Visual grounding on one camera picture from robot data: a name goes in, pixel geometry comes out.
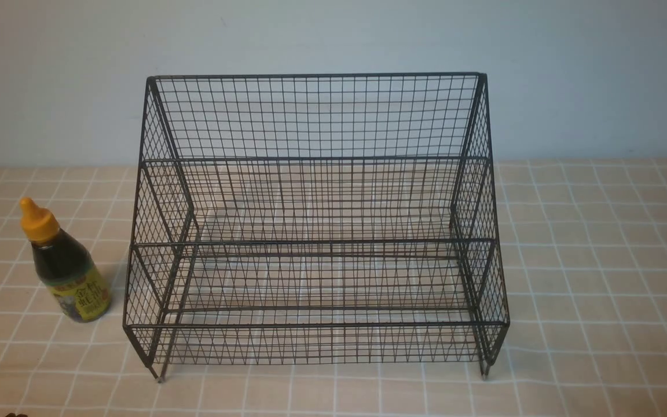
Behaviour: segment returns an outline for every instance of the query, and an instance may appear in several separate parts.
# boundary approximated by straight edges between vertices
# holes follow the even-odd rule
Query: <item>sauce bottle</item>
[[[80,323],[96,320],[109,307],[108,283],[94,266],[92,257],[71,235],[64,232],[53,213],[32,199],[19,201],[20,225],[32,244],[40,281],[70,319]]]

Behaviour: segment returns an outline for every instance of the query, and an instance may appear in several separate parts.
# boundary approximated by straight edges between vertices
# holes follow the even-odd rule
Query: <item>metal wire mesh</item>
[[[484,74],[146,82],[124,326],[154,364],[479,361],[508,306]]]

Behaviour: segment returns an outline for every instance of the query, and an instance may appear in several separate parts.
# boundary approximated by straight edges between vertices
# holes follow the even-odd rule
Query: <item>yellow bottle cap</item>
[[[45,243],[58,235],[61,225],[47,208],[35,204],[29,197],[19,200],[22,219],[19,224],[27,239],[34,243]]]

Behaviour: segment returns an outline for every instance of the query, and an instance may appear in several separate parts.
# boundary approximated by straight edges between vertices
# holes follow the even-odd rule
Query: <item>wall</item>
[[[153,74],[482,71],[498,158],[667,156],[667,2],[0,1],[0,166],[137,160]]]

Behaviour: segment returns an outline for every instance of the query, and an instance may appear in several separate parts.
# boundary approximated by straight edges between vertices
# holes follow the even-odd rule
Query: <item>bottle label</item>
[[[76,321],[97,319],[109,307],[109,287],[96,266],[86,274],[48,286],[61,310]]]

